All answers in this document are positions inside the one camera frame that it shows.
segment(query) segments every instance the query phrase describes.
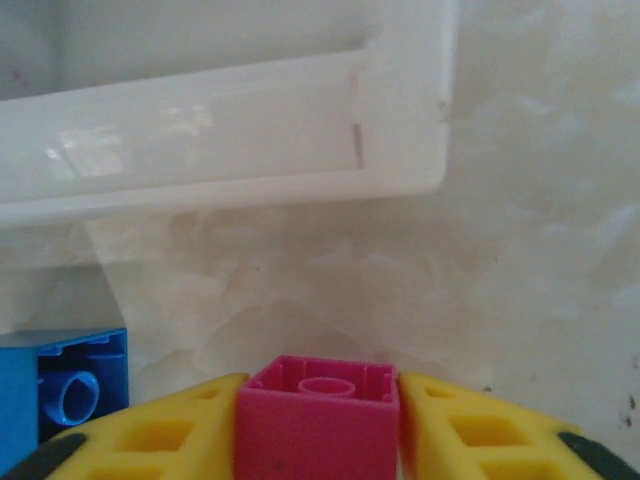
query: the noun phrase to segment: white surface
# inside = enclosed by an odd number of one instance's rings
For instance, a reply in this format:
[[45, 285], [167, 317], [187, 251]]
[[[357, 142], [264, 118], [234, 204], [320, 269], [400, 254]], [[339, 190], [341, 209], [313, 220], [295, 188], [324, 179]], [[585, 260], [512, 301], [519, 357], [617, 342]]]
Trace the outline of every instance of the white surface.
[[[134, 401], [282, 352], [386, 360], [581, 424], [640, 469], [640, 4], [462, 12], [438, 193], [87, 224]], [[79, 227], [0, 232], [0, 264], [91, 262]], [[6, 328], [38, 274], [3, 272]]]
[[[25, 35], [53, 29], [45, 83], [64, 92], [0, 103], [0, 224], [380, 197], [442, 181], [454, 0], [61, 0], [46, 29], [36, 3], [22, 5], [2, 4], [0, 19], [17, 17]], [[275, 11], [286, 13], [269, 22]], [[40, 85], [25, 73], [32, 52], [22, 62], [14, 39], [6, 45], [5, 76]], [[328, 54], [308, 56], [318, 53]], [[228, 67], [244, 62], [265, 63]]]

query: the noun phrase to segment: white plastic tray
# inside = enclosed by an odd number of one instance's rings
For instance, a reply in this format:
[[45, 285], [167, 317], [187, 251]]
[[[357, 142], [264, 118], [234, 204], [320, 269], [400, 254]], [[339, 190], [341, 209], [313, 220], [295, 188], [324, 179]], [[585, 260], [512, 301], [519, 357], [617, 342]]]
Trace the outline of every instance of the white plastic tray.
[[3, 0], [0, 224], [426, 192], [454, 0]]

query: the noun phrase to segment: white plastic rim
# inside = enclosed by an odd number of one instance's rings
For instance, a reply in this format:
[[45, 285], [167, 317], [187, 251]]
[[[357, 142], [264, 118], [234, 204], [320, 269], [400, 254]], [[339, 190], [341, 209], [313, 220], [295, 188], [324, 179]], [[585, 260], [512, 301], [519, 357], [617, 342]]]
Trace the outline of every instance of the white plastic rim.
[[[457, 1], [274, 2], [299, 10], [289, 19], [293, 32], [264, 25], [265, 11], [252, 13], [246, 2], [179, 3], [0, 4], [0, 42], [9, 49], [0, 59], [0, 225], [383, 197], [440, 185]], [[214, 39], [192, 45], [189, 32], [191, 19], [205, 15], [224, 17], [215, 34], [229, 37], [228, 63], [234, 46], [249, 41], [240, 60], [256, 61], [206, 69], [216, 64], [203, 60]], [[105, 37], [114, 18], [129, 20]], [[147, 47], [126, 48], [137, 45], [127, 35], [138, 38], [138, 29], [167, 18], [185, 31], [176, 33], [175, 52], [171, 43], [153, 46], [173, 41], [162, 31], [151, 38], [145, 30]], [[225, 30], [232, 20], [247, 22], [256, 38], [238, 36], [235, 24]], [[341, 25], [344, 34], [327, 34]], [[306, 46], [289, 51], [292, 36]], [[243, 57], [262, 40], [264, 51]], [[174, 58], [159, 57], [159, 49]], [[203, 56], [183, 70], [205, 69], [180, 73], [189, 49]], [[174, 64], [177, 71], [163, 67]], [[107, 84], [92, 86], [102, 83], [97, 78]]]

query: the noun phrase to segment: blue lego brick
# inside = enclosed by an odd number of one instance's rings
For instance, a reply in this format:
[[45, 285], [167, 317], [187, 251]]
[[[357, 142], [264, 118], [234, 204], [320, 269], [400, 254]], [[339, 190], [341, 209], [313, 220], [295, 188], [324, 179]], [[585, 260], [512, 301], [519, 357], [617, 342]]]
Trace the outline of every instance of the blue lego brick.
[[126, 329], [0, 335], [0, 475], [66, 428], [128, 406]]

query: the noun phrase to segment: building block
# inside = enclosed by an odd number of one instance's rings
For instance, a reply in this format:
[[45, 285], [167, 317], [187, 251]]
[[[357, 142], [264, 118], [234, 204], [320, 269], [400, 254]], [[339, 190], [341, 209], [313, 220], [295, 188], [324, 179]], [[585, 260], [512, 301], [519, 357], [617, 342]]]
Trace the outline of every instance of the building block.
[[125, 329], [0, 335], [0, 475], [59, 432], [128, 405]]
[[561, 439], [575, 426], [425, 375], [401, 373], [398, 383], [405, 478], [603, 478]]
[[395, 480], [392, 365], [282, 356], [242, 386], [236, 480]]
[[47, 480], [233, 480], [235, 374], [69, 429], [86, 442]]

